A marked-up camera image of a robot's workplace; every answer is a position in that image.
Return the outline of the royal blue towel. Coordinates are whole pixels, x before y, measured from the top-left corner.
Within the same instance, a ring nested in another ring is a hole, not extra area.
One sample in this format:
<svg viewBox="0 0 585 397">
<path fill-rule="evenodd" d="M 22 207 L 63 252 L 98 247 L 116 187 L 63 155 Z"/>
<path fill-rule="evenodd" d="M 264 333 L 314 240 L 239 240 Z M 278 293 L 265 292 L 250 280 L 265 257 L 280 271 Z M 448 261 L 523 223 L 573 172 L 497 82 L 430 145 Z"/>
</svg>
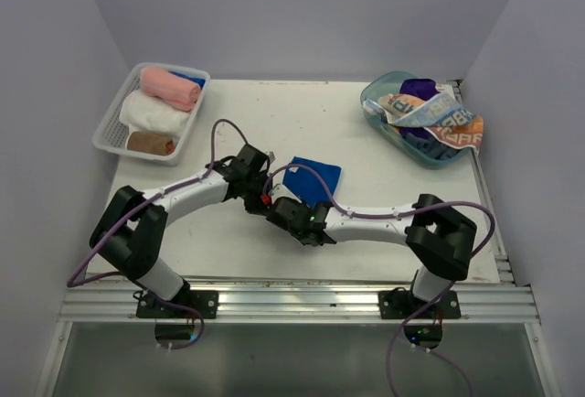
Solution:
<svg viewBox="0 0 585 397">
<path fill-rule="evenodd" d="M 335 194 L 342 173 L 340 166 L 321 163 L 300 156 L 295 156 L 291 163 L 311 168 L 325 182 L 329 192 L 332 195 Z M 295 197 L 311 207 L 317 203 L 329 201 L 329 197 L 320 180 L 308 169 L 302 167 L 287 169 L 284 172 L 282 183 Z"/>
</svg>

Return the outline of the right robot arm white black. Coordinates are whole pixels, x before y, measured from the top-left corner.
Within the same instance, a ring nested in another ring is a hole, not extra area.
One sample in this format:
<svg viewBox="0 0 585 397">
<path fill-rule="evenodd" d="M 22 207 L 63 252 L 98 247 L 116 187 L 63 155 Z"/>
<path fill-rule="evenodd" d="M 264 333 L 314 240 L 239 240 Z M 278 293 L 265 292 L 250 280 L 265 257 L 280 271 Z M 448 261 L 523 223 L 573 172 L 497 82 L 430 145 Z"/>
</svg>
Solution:
<svg viewBox="0 0 585 397">
<path fill-rule="evenodd" d="M 293 198 L 277 198 L 266 220 L 287 231 L 303 245 L 322 246 L 347 241 L 396 244 L 410 249 L 421 263 L 415 273 L 407 305 L 412 314 L 427 317 L 440 305 L 439 293 L 469 273 L 476 224 L 431 194 L 412 205 L 385 213 L 319 202 L 310 207 Z"/>
</svg>

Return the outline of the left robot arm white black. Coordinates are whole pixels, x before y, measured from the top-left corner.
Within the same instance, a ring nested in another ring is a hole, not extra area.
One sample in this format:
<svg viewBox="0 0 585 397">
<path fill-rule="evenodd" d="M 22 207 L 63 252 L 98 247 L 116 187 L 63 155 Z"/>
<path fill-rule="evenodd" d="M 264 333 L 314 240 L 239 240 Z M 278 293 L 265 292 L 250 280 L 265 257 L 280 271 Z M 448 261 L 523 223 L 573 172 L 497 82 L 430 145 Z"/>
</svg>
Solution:
<svg viewBox="0 0 585 397">
<path fill-rule="evenodd" d="M 241 199 L 249 214 L 267 212 L 262 188 L 271 157 L 245 144 L 235 156 L 161 188 L 119 188 L 90 236 L 90 246 L 117 271 L 157 298 L 170 317 L 195 306 L 190 284 L 160 256 L 165 230 L 199 209 Z"/>
</svg>

